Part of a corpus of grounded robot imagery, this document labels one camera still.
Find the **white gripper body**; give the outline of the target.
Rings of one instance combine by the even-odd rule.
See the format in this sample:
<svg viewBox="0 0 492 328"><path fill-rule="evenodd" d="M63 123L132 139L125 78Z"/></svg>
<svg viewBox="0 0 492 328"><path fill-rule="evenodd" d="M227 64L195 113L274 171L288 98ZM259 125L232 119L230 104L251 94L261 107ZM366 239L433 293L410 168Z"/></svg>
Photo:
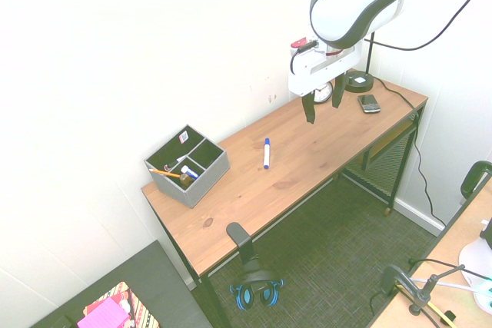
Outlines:
<svg viewBox="0 0 492 328"><path fill-rule="evenodd" d="M361 59L363 42L346 49L336 49L323 41L291 43L288 73L290 92L305 96L353 68Z"/></svg>

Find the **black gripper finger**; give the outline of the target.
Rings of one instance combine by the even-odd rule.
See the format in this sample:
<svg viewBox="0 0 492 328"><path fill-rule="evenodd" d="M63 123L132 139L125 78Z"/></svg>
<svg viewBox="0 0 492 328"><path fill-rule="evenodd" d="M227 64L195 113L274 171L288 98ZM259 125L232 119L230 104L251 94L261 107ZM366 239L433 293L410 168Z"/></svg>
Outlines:
<svg viewBox="0 0 492 328"><path fill-rule="evenodd" d="M332 94L332 106L339 108L341 100L343 98L346 85L346 74L343 73L335 78L334 90Z"/></svg>
<svg viewBox="0 0 492 328"><path fill-rule="evenodd" d="M310 92L303 96L301 102L307 122L313 124L315 120L314 92Z"/></svg>

